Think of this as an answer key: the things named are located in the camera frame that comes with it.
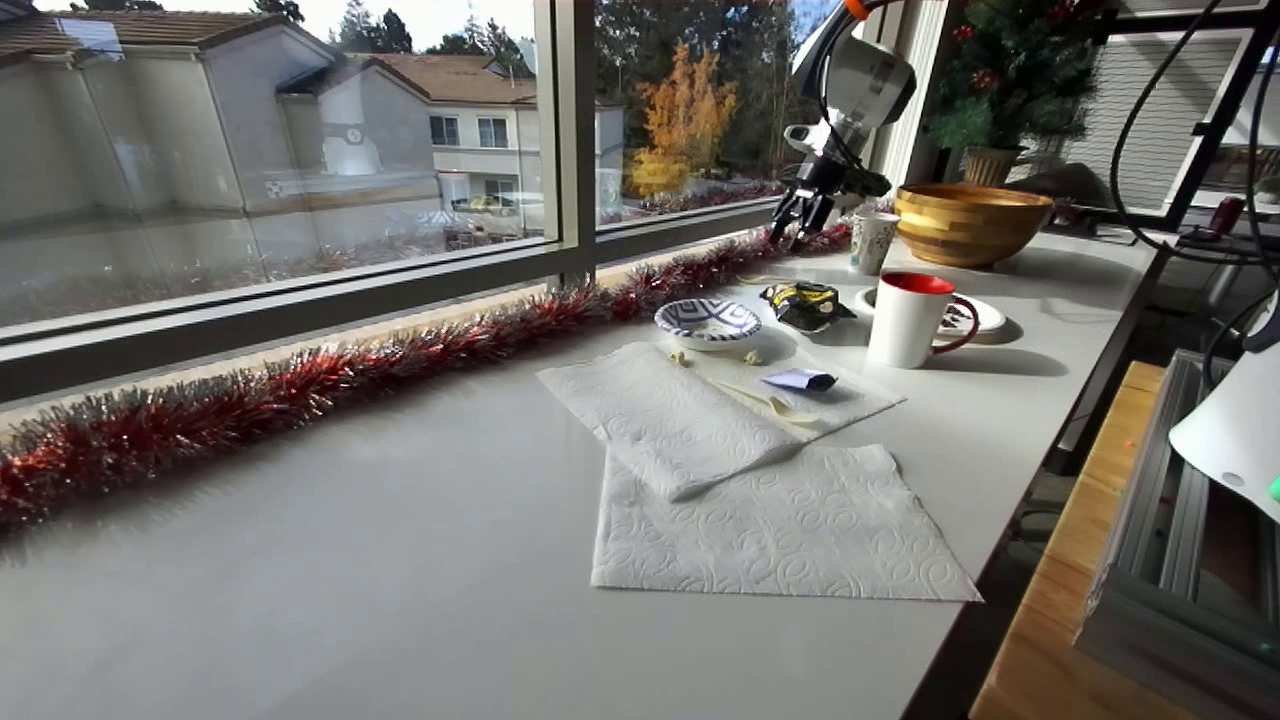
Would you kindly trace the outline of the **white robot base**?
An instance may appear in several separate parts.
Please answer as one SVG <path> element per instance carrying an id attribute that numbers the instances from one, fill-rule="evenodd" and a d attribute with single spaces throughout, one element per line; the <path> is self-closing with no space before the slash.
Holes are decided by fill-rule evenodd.
<path id="1" fill-rule="evenodd" d="M 1244 352 L 1168 443 L 1280 525 L 1280 347 Z"/>

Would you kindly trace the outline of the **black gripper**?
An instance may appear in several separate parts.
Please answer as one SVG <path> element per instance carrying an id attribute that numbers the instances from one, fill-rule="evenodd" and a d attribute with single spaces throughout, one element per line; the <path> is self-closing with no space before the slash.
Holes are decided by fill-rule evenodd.
<path id="1" fill-rule="evenodd" d="M 784 241 L 802 218 L 802 246 L 814 246 L 825 235 L 829 213 L 839 199 L 861 203 L 883 191 L 889 182 L 861 159 L 803 156 L 790 198 L 773 213 L 768 241 Z"/>

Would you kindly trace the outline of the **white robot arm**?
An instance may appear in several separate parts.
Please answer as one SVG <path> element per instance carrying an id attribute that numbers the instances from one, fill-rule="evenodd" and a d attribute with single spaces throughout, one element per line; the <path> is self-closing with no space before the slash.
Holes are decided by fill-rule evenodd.
<path id="1" fill-rule="evenodd" d="M 818 108 L 814 124 L 790 124 L 802 153 L 797 182 L 773 213 L 768 241 L 814 235 L 839 199 L 875 199 L 894 187 L 861 153 L 869 138 L 895 124 L 917 92 L 909 59 L 856 38 L 889 0 L 839 0 L 836 14 L 797 47 L 792 89 Z"/>

